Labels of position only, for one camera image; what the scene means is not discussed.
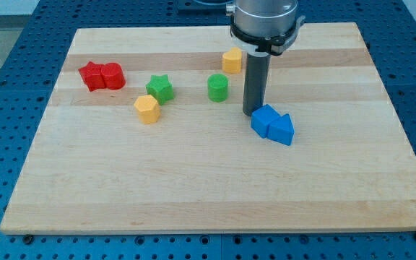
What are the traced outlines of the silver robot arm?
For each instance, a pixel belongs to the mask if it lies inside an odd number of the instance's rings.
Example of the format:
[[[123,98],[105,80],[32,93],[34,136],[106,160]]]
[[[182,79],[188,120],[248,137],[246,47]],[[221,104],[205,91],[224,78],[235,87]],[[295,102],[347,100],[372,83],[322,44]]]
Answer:
[[[235,0],[226,5],[234,44],[255,57],[280,56],[293,45],[305,19],[297,12],[298,0]]]

